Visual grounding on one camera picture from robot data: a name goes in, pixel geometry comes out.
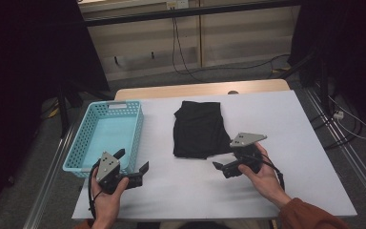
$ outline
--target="white tabletop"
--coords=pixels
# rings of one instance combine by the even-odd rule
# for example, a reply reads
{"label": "white tabletop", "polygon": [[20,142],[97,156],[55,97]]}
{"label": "white tabletop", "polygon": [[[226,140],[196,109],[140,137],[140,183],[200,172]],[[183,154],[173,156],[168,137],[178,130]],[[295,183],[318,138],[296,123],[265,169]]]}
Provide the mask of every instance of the white tabletop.
{"label": "white tabletop", "polygon": [[[212,161],[228,163],[231,155],[207,160],[173,155],[173,125],[183,100],[220,102],[228,135],[263,134],[260,143],[283,174],[286,192],[329,213],[355,216],[356,210],[317,139],[293,91],[143,99],[144,124],[136,169],[150,162],[144,185],[127,190],[119,219],[137,221],[193,219],[273,219],[278,209],[245,177],[224,178]],[[87,187],[73,219],[88,219]]]}

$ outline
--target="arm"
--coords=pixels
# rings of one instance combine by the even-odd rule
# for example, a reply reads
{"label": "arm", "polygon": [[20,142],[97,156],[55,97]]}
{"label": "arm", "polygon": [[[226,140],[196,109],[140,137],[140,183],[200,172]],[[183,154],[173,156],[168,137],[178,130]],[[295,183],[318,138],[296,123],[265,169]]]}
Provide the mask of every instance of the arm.
{"label": "arm", "polygon": [[[255,145],[263,155],[268,156],[260,144]],[[290,198],[280,187],[275,171],[271,167],[262,164],[257,174],[246,165],[239,165],[238,169],[251,180],[261,196],[280,209],[279,217],[283,228],[348,228],[346,223],[324,210],[299,198]]]}
{"label": "arm", "polygon": [[96,220],[93,225],[89,220],[85,220],[74,228],[85,229],[85,228],[112,228],[112,225],[117,219],[118,212],[120,209],[120,199],[124,190],[126,190],[129,184],[129,179],[124,177],[117,185],[114,193],[108,195],[102,193],[100,185],[96,181],[97,168],[93,172],[91,178],[91,193],[94,200],[94,205],[96,208]]}

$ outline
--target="sleeve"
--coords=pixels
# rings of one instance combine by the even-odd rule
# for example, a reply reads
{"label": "sleeve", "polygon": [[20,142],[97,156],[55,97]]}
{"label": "sleeve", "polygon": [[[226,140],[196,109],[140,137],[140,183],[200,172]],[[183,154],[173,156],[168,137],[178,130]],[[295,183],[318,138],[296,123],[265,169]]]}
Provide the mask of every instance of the sleeve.
{"label": "sleeve", "polygon": [[279,217],[283,229],[346,229],[347,224],[328,212],[303,202],[299,198],[292,199],[281,208]]}
{"label": "sleeve", "polygon": [[73,229],[91,229],[92,226],[93,226],[93,220],[85,219],[81,223],[73,227]]}

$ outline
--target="black cloth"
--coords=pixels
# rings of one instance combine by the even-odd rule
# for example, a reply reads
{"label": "black cloth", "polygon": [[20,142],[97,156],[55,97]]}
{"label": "black cloth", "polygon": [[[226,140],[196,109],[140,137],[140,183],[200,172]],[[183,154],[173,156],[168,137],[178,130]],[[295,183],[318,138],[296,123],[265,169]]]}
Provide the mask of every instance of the black cloth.
{"label": "black cloth", "polygon": [[220,103],[183,101],[174,116],[175,156],[207,158],[232,151],[231,139],[224,128]]}

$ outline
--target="basket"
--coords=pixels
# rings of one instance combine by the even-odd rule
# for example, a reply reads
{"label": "basket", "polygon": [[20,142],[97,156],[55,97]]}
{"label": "basket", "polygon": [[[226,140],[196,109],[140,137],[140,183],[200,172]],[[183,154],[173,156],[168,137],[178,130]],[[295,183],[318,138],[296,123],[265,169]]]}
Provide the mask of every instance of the basket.
{"label": "basket", "polygon": [[144,115],[139,101],[93,102],[89,105],[63,170],[77,177],[89,177],[94,163],[103,152],[111,155],[120,149],[120,173],[133,172]]}

